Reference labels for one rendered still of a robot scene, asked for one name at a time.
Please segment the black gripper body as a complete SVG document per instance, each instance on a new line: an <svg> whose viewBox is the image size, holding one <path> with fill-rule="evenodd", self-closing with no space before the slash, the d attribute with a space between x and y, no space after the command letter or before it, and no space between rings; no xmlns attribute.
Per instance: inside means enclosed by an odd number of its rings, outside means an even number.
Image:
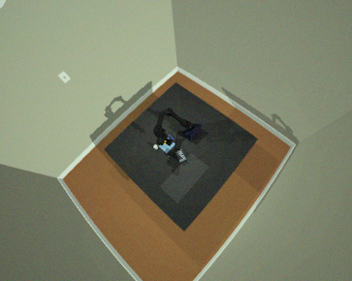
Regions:
<svg viewBox="0 0 352 281"><path fill-rule="evenodd" d="M173 143L173 141L172 141L171 139L167 139L167 135L166 135L164 141L167 141L167 145L168 145L168 146L170 146L170 145Z"/></svg>

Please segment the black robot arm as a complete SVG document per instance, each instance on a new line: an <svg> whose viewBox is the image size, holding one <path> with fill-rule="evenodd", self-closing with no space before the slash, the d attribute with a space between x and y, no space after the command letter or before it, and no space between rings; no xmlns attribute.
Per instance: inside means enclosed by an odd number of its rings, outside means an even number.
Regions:
<svg viewBox="0 0 352 281"><path fill-rule="evenodd" d="M177 114L174 113L174 111L171 108L168 109L164 109L164 111L160 111L159 112L159 117L157 120L157 124L153 129L153 133L155 135L157 139L157 143L159 145L163 145L164 144L164 140L166 137L166 129L162 129L162 122L163 122L163 118L164 115L168 115L171 116L172 118L174 118L175 120L177 120L178 122L180 122L180 125L182 127L186 127L187 131L192 131L194 129L194 127L191 125L192 122L188 121L186 119L182 119L180 116L178 116ZM160 134L160 135L157 135Z"/></svg>

